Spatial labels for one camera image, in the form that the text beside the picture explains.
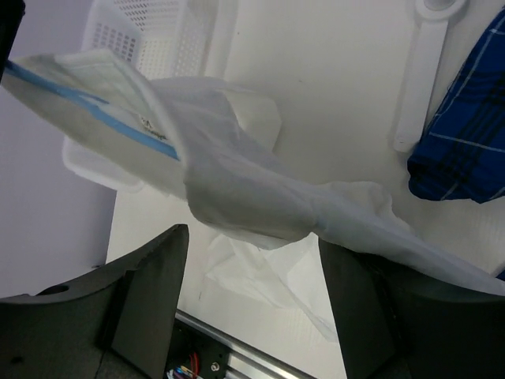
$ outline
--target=plaid fabric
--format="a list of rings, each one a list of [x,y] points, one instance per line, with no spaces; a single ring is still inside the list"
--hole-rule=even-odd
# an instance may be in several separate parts
[[[505,195],[505,8],[486,29],[407,164],[431,201]]]

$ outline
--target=white fabric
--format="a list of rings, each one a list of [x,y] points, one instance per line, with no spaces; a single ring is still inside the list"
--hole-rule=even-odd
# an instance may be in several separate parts
[[[297,180],[241,130],[220,89],[155,88],[108,51],[39,56],[18,63],[148,119],[168,137],[180,163],[113,131],[64,99],[12,77],[2,82],[75,141],[154,187],[173,193],[183,177],[184,185],[178,190],[193,215],[231,238],[273,250],[314,233],[448,283],[505,295],[504,282],[426,244],[405,225],[399,226],[402,223],[390,213],[391,198],[380,186],[367,184],[364,188],[369,191],[356,192],[356,185],[314,186]],[[278,267],[275,255],[270,258],[269,263]]]

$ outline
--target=white table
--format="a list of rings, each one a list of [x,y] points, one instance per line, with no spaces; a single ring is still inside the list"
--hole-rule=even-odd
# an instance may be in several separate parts
[[[226,79],[269,95],[284,121],[275,152],[309,182],[373,180],[426,240],[489,271],[505,261],[505,201],[429,203],[406,188],[389,136],[415,24],[405,0],[241,0]],[[471,2],[446,43],[433,106],[502,0]],[[204,277],[211,231],[153,189],[120,193],[108,261],[175,223],[190,227],[180,309],[319,378],[345,377],[339,347],[296,310],[276,310]]]

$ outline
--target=black plastic part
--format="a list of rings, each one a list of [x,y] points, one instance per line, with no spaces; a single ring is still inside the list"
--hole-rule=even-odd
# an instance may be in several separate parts
[[[194,328],[175,321],[170,341],[170,350],[166,361],[166,371],[175,370],[179,366],[190,369],[189,355],[198,354],[200,360],[199,377],[203,379],[223,379],[226,376],[230,349],[222,343],[197,331]],[[218,370],[211,369],[217,363]]]
[[[505,298],[320,241],[349,379],[505,377]]]
[[[163,377],[188,244],[178,225],[43,295],[0,299],[0,378]]]
[[[6,66],[17,29],[24,16],[23,0],[2,0],[0,3],[0,80]]]

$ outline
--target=gray floor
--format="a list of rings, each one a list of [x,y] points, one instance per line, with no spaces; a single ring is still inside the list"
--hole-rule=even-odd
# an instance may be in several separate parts
[[[92,0],[25,0],[11,57],[80,50]],[[67,171],[63,134],[0,90],[0,297],[105,262],[115,192]]]

